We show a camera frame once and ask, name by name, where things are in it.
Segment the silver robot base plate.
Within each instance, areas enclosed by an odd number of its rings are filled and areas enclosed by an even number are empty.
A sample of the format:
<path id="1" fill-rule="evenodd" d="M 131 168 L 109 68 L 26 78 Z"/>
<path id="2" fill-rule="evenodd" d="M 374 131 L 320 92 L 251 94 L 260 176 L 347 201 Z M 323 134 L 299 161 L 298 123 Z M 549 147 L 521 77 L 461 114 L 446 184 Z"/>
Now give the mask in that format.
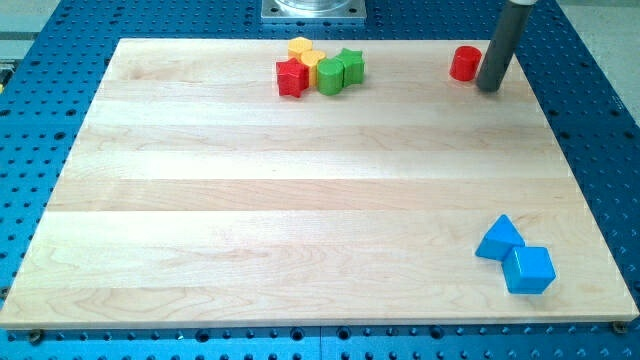
<path id="1" fill-rule="evenodd" d="M 261 5 L 261 19 L 267 22 L 366 18 L 365 0 L 263 0 Z"/>

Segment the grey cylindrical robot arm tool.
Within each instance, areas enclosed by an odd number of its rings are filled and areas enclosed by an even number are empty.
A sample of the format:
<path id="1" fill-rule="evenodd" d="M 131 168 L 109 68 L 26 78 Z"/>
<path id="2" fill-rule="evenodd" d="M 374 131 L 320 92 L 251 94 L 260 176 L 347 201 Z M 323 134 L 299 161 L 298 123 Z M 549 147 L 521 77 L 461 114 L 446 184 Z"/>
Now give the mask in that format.
<path id="1" fill-rule="evenodd" d="M 536 0 L 506 0 L 477 75 L 476 85 L 488 93 L 501 87 Z"/>

